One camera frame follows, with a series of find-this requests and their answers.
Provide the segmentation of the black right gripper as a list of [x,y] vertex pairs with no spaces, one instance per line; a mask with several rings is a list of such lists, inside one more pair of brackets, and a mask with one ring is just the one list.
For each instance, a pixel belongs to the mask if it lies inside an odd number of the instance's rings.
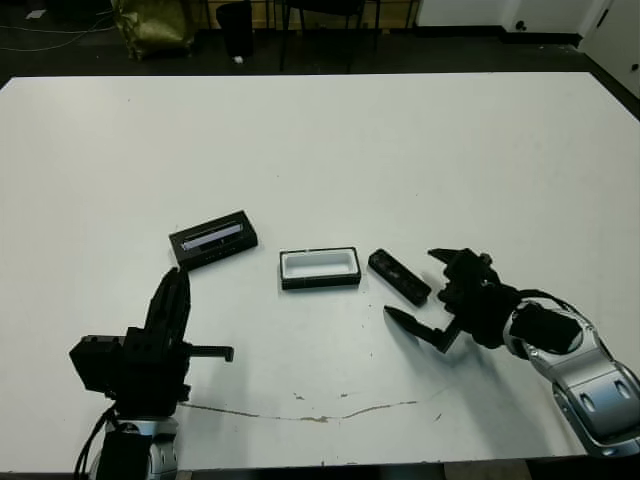
[[472,250],[434,248],[428,255],[444,265],[444,288],[438,293],[445,310],[453,315],[444,330],[430,328],[398,308],[385,305],[390,318],[414,337],[446,353],[461,330],[486,348],[505,344],[503,331],[507,320],[520,303],[519,291],[501,282],[486,253]]

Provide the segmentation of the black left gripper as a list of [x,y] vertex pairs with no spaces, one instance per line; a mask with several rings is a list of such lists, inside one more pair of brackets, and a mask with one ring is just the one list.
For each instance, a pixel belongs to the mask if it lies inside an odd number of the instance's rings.
[[231,346],[193,345],[183,339],[191,308],[188,273],[176,267],[160,281],[144,329],[131,327],[117,371],[120,415],[172,415],[189,399],[185,377],[193,357],[234,359]]

